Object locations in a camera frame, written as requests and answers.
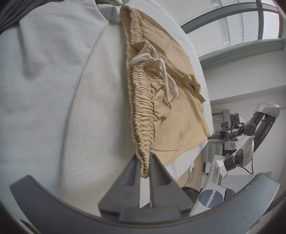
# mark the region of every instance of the power outlet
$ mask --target power outlet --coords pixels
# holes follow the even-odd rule
[[[194,162],[192,163],[192,165],[189,167],[189,172],[193,172],[194,171]]]

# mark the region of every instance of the wooden floor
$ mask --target wooden floor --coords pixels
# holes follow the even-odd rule
[[[194,160],[194,175],[189,172],[188,168],[185,173],[178,179],[177,183],[180,187],[188,186],[196,189],[197,191],[200,190],[200,183],[203,174],[203,162],[201,160],[201,155],[202,153],[200,153]]]

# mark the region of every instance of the drawstring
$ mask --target drawstring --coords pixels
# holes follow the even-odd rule
[[[141,63],[139,65],[140,68],[144,68],[147,65],[155,67],[159,77],[161,77],[164,81],[166,100],[171,109],[171,102],[178,97],[178,87],[173,78],[167,73],[164,60],[158,57],[156,49],[153,46],[152,50],[153,56],[151,56],[149,53],[137,55],[136,57],[133,57],[131,64]],[[174,91],[174,97],[172,100],[169,100],[169,88],[172,88]]]

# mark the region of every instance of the blue circular logo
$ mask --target blue circular logo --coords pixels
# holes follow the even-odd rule
[[[216,190],[205,190],[200,194],[199,201],[203,206],[212,208],[223,203],[223,196]]]

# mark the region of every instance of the sky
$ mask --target sky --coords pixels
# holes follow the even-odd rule
[[[267,3],[276,7],[273,0],[261,0],[262,3]],[[264,12],[264,29],[263,39],[277,38],[279,31],[279,17],[277,13]]]

